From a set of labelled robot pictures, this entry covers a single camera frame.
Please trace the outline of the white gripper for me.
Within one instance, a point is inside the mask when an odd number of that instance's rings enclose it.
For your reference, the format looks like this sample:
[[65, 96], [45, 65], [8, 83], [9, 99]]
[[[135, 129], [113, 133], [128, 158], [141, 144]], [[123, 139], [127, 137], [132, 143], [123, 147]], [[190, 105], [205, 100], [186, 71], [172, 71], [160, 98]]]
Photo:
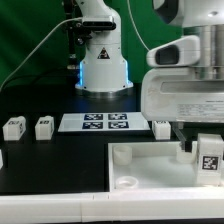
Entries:
[[194, 64], [200, 59], [198, 36], [184, 36], [151, 49], [152, 67], [142, 81], [141, 112], [148, 121], [169, 121], [183, 152], [192, 141], [183, 122], [224, 123], [224, 80], [200, 80]]

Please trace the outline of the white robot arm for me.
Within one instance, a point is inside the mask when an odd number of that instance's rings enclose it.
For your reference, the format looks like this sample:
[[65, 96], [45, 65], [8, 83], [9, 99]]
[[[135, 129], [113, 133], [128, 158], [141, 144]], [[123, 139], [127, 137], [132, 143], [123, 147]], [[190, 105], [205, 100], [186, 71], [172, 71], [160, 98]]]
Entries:
[[[75, 0], [82, 93], [112, 96], [133, 87], [121, 53], [121, 19], [104, 0]], [[183, 36], [147, 53], [141, 112], [148, 121], [224, 123], [224, 0], [152, 0], [164, 23]]]

